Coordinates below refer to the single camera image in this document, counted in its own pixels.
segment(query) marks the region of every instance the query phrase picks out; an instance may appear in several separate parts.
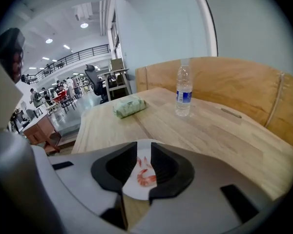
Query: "wooden booth seat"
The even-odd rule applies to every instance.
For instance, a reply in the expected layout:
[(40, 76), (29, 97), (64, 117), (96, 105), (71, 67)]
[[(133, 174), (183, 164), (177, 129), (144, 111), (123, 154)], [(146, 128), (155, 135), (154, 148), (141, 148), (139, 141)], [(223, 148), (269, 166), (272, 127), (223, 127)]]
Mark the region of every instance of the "wooden booth seat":
[[(180, 60), (136, 69), (137, 92), (176, 92)], [(240, 111), (293, 146), (293, 77), (262, 63), (234, 58), (192, 58), (192, 96)]]

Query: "plastic bottle cap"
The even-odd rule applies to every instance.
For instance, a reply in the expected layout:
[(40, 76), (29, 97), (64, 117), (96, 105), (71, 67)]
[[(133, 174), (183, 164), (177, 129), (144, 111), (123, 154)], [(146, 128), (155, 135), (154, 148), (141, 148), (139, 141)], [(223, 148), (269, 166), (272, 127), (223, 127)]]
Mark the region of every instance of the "plastic bottle cap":
[(181, 66), (189, 66), (190, 58), (181, 59)]

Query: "ceiling light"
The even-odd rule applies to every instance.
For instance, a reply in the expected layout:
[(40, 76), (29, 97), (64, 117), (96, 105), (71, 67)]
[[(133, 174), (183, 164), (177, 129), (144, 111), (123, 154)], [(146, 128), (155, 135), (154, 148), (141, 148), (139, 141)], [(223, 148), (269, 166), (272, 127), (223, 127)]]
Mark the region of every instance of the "ceiling light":
[(82, 23), (82, 24), (80, 25), (80, 27), (82, 27), (83, 29), (85, 29), (86, 27), (88, 27), (88, 23)]

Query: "railing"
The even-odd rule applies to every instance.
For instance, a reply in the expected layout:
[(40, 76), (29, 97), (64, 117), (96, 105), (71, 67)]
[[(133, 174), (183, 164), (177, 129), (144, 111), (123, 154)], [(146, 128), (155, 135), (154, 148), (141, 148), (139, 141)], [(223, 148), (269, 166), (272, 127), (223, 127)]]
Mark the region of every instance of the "railing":
[(72, 63), (75, 63), (77, 61), (80, 61), (89, 57), (94, 57), (94, 56), (107, 54), (107, 53), (109, 53), (108, 44), (73, 53), (67, 57), (64, 57), (58, 60), (57, 62), (47, 65), (43, 70), (36, 73), (35, 75), (25, 76), (25, 79), (26, 79), (25, 82), (29, 84), (38, 83), (43, 78), (47, 77), (48, 75), (52, 74), (53, 72), (59, 69), (64, 68), (67, 65), (70, 65)]

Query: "water bottle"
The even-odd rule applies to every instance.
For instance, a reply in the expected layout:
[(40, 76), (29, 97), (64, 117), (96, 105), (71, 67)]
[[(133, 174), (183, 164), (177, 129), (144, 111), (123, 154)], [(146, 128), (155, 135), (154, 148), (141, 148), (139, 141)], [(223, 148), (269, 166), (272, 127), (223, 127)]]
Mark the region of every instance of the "water bottle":
[(192, 96), (192, 76), (189, 59), (181, 59), (181, 67), (177, 74), (177, 95), (175, 113), (178, 116), (187, 116), (190, 111)]

